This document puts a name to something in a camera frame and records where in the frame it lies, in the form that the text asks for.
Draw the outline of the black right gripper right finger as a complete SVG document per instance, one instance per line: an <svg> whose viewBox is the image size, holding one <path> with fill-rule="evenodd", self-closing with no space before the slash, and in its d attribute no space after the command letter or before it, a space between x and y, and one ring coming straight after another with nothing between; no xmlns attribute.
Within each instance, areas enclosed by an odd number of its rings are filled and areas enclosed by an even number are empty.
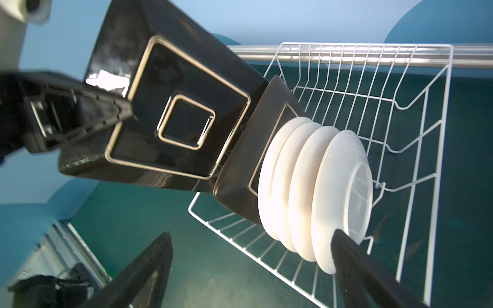
<svg viewBox="0 0 493 308"><path fill-rule="evenodd" d="M370 307L369 298L379 307L426 307L344 231L334 232L331 251L345 307Z"/></svg>

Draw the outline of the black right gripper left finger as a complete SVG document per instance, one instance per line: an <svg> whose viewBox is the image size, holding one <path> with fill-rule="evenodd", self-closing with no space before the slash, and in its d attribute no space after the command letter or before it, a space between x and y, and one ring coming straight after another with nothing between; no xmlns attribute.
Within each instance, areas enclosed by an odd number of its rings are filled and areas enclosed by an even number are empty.
<svg viewBox="0 0 493 308"><path fill-rule="evenodd" d="M172 236L163 232L116 278L80 306L161 307L172 261Z"/></svg>

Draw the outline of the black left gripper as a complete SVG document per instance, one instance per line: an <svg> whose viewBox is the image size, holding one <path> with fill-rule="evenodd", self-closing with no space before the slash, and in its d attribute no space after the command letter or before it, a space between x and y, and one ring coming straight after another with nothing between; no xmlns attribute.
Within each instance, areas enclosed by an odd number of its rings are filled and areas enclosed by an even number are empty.
<svg viewBox="0 0 493 308"><path fill-rule="evenodd" d="M133 116L123 97L51 71L1 71L1 164L52 151Z"/></svg>

